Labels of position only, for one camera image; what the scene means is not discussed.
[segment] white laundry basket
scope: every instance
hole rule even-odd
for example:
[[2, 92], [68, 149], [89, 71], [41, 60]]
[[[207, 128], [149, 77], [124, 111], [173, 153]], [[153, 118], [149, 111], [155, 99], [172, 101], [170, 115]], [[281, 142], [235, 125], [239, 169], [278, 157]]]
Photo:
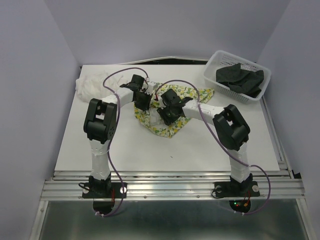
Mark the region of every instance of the white laundry basket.
[[[256, 98], [250, 97], [245, 94], [238, 94], [234, 91], [231, 91], [229, 87], [224, 86], [216, 81], [216, 71], [218, 69], [229, 67], [238, 63], [241, 64], [241, 69], [244, 69], [244, 70], [250, 70], [254, 72], [258, 70], [263, 70], [264, 80], [259, 86], [259, 88], [261, 89], [261, 92]], [[264, 95], [266, 88], [268, 86], [268, 83], [270, 82], [271, 71], [268, 68], [261, 66], [259, 64], [256, 64], [252, 61], [248, 61], [242, 57], [233, 55], [226, 51], [219, 50], [215, 52], [215, 54], [210, 58], [210, 60], [205, 65], [205, 68], [203, 71], [203, 77], [207, 87], [213, 88], [217, 92], [225, 94], [233, 99], [236, 99], [241, 103], [250, 104], [250, 103], [255, 103], [256, 101], [259, 101], [261, 97]]]

